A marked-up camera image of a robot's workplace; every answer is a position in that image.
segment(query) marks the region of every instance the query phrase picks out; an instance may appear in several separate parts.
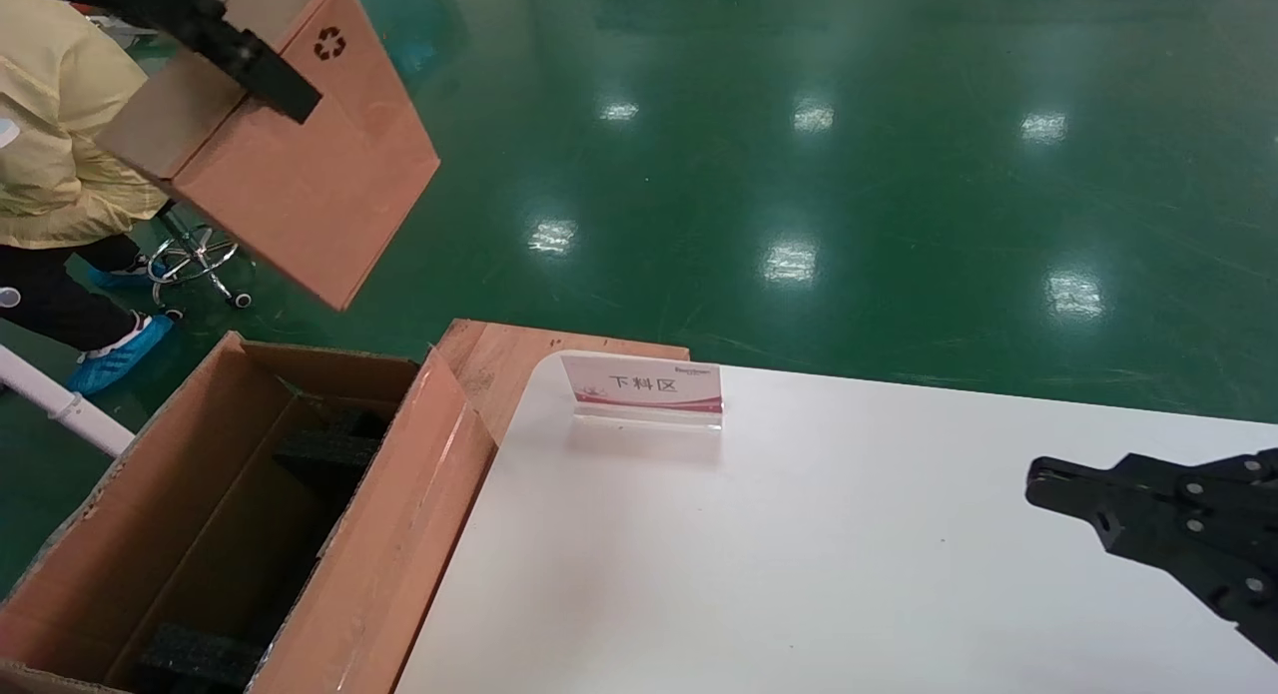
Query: white tabletop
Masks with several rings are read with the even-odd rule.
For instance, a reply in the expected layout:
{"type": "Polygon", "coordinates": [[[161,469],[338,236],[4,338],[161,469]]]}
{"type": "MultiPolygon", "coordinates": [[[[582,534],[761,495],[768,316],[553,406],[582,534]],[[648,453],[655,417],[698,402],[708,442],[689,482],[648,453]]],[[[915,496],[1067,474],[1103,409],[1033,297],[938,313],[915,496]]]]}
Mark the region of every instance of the white tabletop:
{"type": "Polygon", "coordinates": [[[573,417],[541,363],[399,694],[1274,691],[1163,571],[1031,507],[1040,454],[1278,427],[723,368],[721,433],[573,417]]]}

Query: cardboard box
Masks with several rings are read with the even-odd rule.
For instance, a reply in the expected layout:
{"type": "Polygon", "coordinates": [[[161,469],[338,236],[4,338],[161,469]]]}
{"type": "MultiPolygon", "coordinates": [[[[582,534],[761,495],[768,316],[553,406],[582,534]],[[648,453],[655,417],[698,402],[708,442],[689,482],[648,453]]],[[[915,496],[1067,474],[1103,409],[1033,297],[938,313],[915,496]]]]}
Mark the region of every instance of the cardboard box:
{"type": "Polygon", "coordinates": [[[320,89],[305,124],[183,51],[98,143],[340,311],[440,158],[359,0],[226,5],[320,89]]]}
{"type": "Polygon", "coordinates": [[[438,353],[419,367],[229,334],[0,607],[0,691],[127,691],[160,624],[240,638],[302,557],[249,690],[389,693],[493,454],[438,353]],[[350,408],[391,424],[328,528],[272,454],[350,408]]]}

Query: recycling symbol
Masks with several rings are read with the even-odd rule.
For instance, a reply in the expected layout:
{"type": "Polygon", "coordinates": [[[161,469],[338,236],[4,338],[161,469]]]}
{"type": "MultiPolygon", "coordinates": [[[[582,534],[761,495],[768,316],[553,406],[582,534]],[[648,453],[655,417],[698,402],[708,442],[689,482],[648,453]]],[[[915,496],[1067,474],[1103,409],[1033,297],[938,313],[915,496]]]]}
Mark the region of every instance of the recycling symbol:
{"type": "Polygon", "coordinates": [[[320,60],[328,60],[328,58],[337,58],[345,50],[346,38],[343,38],[341,29],[320,29],[320,40],[316,40],[314,47],[316,58],[320,58],[320,60]]]}

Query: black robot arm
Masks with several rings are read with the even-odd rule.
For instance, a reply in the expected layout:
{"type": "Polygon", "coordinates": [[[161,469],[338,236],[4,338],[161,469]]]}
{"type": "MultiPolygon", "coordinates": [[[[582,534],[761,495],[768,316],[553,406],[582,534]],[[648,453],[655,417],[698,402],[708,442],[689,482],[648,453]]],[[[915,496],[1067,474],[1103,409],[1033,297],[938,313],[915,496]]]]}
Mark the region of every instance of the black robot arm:
{"type": "Polygon", "coordinates": [[[236,29],[224,20],[226,6],[219,0],[64,0],[100,6],[137,26],[173,35],[179,43],[199,52],[219,70],[231,75],[253,97],[305,121],[320,92],[294,70],[279,52],[249,29],[236,29]]]}
{"type": "Polygon", "coordinates": [[[1128,454],[1109,470],[1040,458],[1025,495],[1168,571],[1278,662],[1278,449],[1197,467],[1128,454]]]}

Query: person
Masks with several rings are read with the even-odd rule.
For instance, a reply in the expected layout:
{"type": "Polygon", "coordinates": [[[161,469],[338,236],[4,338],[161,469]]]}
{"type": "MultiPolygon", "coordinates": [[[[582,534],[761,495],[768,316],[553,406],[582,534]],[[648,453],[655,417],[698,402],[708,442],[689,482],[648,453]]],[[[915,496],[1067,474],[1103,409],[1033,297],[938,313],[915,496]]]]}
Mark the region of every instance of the person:
{"type": "Polygon", "coordinates": [[[92,395],[125,376],[169,332],[92,294],[66,271],[74,256],[101,289],[150,285],[151,262],[128,233],[165,194],[93,144],[146,81],[110,36],[68,3],[0,0],[0,317],[82,353],[69,390],[92,395]]]}

